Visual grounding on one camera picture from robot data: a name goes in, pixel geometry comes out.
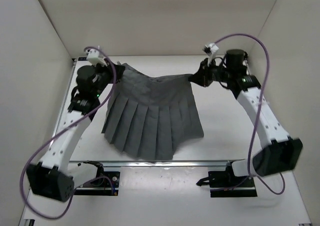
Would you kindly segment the grey pleated skirt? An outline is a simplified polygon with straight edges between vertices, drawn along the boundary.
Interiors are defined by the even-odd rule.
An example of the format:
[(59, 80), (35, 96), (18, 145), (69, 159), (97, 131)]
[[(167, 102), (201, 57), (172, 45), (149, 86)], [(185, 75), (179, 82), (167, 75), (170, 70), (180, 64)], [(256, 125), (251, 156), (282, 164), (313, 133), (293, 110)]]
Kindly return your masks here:
[(204, 137), (189, 74), (147, 76), (128, 64), (108, 100), (102, 133), (119, 152), (167, 161)]

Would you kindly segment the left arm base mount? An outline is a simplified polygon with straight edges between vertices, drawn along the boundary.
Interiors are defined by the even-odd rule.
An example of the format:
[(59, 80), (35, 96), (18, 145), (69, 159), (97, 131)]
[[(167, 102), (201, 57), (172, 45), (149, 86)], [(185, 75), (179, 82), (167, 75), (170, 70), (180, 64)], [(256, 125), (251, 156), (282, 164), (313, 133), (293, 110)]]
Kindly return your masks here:
[(75, 185), (75, 195), (117, 196), (120, 170), (107, 168), (97, 161), (85, 161), (69, 171)]

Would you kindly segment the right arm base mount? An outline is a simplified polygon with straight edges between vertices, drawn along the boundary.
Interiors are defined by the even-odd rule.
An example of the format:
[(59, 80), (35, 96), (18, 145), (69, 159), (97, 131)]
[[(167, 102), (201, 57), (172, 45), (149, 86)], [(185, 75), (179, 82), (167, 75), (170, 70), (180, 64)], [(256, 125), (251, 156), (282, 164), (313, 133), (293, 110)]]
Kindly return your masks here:
[(224, 170), (210, 170), (208, 176), (201, 178), (197, 186), (209, 186), (211, 198), (245, 198), (257, 197), (255, 182), (249, 176), (235, 176), (232, 162)]

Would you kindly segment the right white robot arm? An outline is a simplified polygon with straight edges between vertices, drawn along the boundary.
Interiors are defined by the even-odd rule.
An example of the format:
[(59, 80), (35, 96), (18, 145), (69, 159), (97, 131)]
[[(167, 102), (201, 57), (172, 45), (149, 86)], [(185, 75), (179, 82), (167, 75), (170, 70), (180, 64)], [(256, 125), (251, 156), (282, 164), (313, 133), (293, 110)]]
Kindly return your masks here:
[(269, 176), (294, 170), (303, 144), (300, 139), (292, 138), (276, 119), (260, 82), (248, 72), (247, 53), (240, 49), (228, 50), (217, 64), (217, 51), (216, 45), (204, 48), (208, 57), (189, 81), (202, 87), (216, 81), (230, 90), (249, 116), (254, 126), (253, 136), (258, 136), (262, 147), (256, 155), (232, 162), (232, 169), (224, 173), (224, 181), (236, 186), (243, 176)]

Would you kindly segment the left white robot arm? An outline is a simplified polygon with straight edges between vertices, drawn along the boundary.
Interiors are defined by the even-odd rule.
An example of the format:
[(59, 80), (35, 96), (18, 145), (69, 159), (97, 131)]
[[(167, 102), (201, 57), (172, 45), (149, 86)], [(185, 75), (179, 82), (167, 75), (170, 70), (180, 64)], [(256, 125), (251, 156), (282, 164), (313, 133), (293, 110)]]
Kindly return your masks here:
[(124, 66), (114, 63), (78, 69), (62, 130), (39, 162), (26, 168), (34, 194), (66, 202), (78, 186), (88, 181), (94, 185), (104, 181), (103, 165), (99, 162), (84, 161), (73, 169), (68, 164), (82, 134), (103, 105), (99, 96), (108, 84), (115, 85), (121, 79), (124, 70)]

